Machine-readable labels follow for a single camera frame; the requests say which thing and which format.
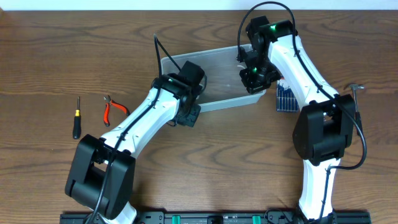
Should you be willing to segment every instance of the white wall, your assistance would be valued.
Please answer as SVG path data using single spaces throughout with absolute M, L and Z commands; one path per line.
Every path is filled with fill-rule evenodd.
M 4 10 L 239 10 L 259 0 L 0 0 Z M 398 0 L 280 0 L 291 9 L 398 9 Z M 266 5 L 260 9 L 280 9 Z

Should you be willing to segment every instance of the yellow and black screwdriver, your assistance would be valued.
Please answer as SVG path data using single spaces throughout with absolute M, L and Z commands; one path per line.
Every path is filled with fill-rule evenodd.
M 73 125 L 73 138 L 79 139 L 81 134 L 81 126 L 80 126 L 80 96 L 77 97 L 77 110 L 75 114 L 75 122 Z

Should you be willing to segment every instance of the pliers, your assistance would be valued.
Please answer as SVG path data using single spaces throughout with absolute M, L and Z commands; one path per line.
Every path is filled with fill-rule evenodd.
M 125 106 L 120 105 L 119 103 L 116 103 L 115 101 L 111 100 L 111 97 L 108 96 L 104 96 L 104 100 L 106 101 L 105 104 L 105 114 L 104 114 L 104 124 L 105 126 L 109 127 L 110 123 L 109 123 L 109 119 L 108 119 L 108 115 L 109 115 L 109 109 L 112 106 L 116 107 L 117 109 L 122 110 L 126 116 L 130 115 L 130 111 L 129 109 L 127 109 Z

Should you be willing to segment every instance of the wooden table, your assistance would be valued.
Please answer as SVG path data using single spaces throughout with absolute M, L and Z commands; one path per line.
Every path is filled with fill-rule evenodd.
M 153 33 L 171 55 L 236 45 L 246 11 L 5 12 L 0 21 L 0 223 L 57 223 L 87 209 L 65 195 L 82 132 L 100 137 L 103 95 L 133 110 L 157 75 Z M 266 13 L 286 19 L 284 11 Z M 365 165 L 338 171 L 335 209 L 367 209 L 374 223 L 397 223 L 398 13 L 297 11 L 312 62 L 341 94 L 364 84 L 359 108 Z M 255 105 L 200 115 L 194 128 L 164 126 L 137 160 L 136 207 L 168 211 L 293 208 L 303 165 L 292 144 L 297 113 L 275 111 L 275 85 Z M 124 119 L 111 112 L 111 125 Z M 357 136 L 343 165 L 361 157 Z

